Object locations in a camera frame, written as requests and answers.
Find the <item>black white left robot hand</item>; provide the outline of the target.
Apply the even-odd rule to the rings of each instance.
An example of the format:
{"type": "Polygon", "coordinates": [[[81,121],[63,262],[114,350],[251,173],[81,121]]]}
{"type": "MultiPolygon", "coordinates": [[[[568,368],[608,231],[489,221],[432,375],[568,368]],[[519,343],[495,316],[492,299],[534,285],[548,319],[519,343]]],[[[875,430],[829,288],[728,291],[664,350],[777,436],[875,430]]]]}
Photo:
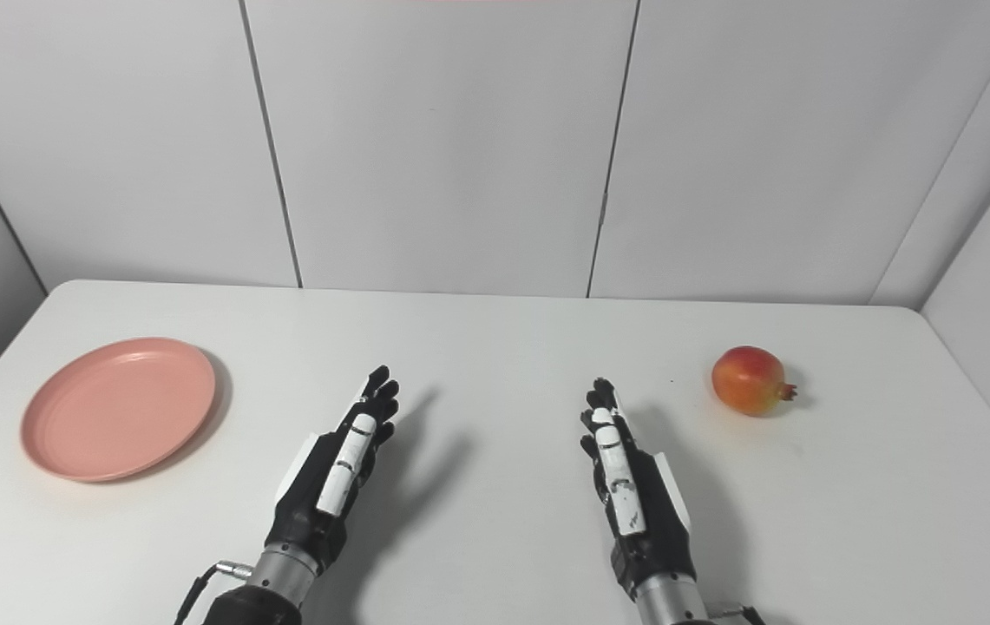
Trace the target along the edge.
{"type": "Polygon", "coordinates": [[[313,436],[293,464],[265,539],[311,558],[319,576],[340,557],[347,541],[345,519],[367,482],[381,444],[394,435],[398,381],[389,367],[369,373],[336,430],[313,436]]]}

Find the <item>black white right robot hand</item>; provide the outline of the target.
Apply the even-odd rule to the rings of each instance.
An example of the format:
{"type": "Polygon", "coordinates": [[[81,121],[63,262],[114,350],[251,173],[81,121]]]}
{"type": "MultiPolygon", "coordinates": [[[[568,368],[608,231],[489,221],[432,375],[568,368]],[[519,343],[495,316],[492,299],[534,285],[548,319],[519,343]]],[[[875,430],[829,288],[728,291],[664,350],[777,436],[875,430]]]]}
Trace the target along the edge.
{"type": "Polygon", "coordinates": [[[613,534],[611,567],[619,586],[634,600],[638,586],[655,576],[696,579],[690,531],[665,458],[638,447],[608,379],[595,379],[586,401],[580,446],[613,534]]]}

